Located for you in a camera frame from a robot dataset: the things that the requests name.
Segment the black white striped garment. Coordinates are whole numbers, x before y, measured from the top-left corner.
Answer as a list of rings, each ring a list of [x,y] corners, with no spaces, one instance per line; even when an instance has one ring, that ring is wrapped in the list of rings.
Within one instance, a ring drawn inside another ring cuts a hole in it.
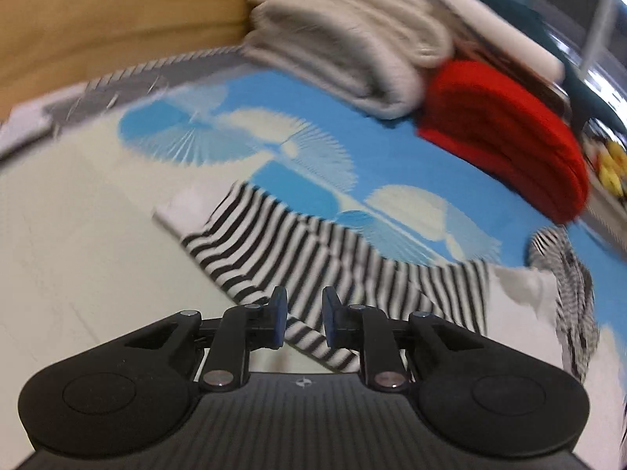
[[[238,304],[261,304],[284,287],[286,341],[336,371],[357,371],[359,357],[326,344],[327,286],[344,304],[378,308],[392,319],[426,311],[480,335],[488,332],[485,261],[425,266],[388,259],[352,229],[297,213],[252,184],[233,184],[182,245]]]

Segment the white cloth garment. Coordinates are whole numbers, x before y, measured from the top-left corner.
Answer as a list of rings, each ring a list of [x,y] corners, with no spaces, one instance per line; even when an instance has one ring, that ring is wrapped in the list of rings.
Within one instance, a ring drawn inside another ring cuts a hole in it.
[[[488,266],[487,337],[562,368],[558,340],[558,287],[537,268]]]

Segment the blue white patterned bedsheet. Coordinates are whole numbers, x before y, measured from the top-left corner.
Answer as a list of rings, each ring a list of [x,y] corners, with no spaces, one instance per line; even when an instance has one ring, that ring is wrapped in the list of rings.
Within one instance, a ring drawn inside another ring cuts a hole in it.
[[[182,309],[230,305],[157,209],[219,202],[249,181],[383,255],[524,263],[544,215],[470,163],[267,70],[234,70],[123,103],[70,101],[60,137],[1,166],[1,464],[31,446],[17,414],[36,371]]]

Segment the folded red blanket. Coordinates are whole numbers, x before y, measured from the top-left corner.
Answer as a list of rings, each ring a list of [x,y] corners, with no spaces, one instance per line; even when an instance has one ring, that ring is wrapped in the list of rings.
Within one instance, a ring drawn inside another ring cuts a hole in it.
[[[557,224],[587,205],[579,143],[522,85],[479,61],[450,61],[427,85],[417,134],[518,191]]]

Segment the grey striped mattress edge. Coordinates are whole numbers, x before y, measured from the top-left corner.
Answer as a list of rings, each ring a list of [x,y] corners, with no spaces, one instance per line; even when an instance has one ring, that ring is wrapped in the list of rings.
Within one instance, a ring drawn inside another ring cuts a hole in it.
[[[238,46],[227,46],[157,58],[48,92],[14,106],[1,123],[1,160],[119,106],[179,85],[218,83],[256,69]]]

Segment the folded cream white blanket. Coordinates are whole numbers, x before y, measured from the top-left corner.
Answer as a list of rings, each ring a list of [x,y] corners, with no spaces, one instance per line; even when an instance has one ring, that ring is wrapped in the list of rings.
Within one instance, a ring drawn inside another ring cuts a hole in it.
[[[383,120],[424,99],[423,75],[455,53],[430,0],[249,0],[243,52]]]

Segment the yellow plush toy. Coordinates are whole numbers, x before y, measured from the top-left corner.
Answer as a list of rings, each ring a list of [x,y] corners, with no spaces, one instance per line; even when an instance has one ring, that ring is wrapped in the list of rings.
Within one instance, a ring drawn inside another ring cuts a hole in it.
[[[625,148],[612,140],[597,145],[594,169],[597,179],[614,199],[626,198]]]

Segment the dark teal plush toy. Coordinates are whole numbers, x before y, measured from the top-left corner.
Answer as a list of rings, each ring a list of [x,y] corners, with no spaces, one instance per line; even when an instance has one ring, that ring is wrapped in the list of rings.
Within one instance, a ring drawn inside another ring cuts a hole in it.
[[[609,127],[614,133],[626,136],[623,121],[600,96],[594,94],[585,82],[578,78],[574,65],[551,39],[545,22],[536,11],[515,0],[479,1],[561,61],[564,68],[561,87],[570,98],[574,132],[579,132],[585,123],[594,119]]]

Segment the white folded pillow cloth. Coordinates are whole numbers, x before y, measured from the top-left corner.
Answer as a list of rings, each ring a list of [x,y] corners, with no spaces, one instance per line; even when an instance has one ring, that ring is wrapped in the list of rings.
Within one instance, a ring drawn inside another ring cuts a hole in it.
[[[487,41],[521,66],[545,81],[560,84],[564,66],[554,54],[518,31],[480,0],[441,0],[461,20]]]

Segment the wooden bed frame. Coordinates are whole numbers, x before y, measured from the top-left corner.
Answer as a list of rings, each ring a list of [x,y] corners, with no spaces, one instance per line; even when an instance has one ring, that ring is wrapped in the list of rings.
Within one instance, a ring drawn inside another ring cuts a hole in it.
[[[245,0],[1,0],[1,112],[154,58],[239,43]]]

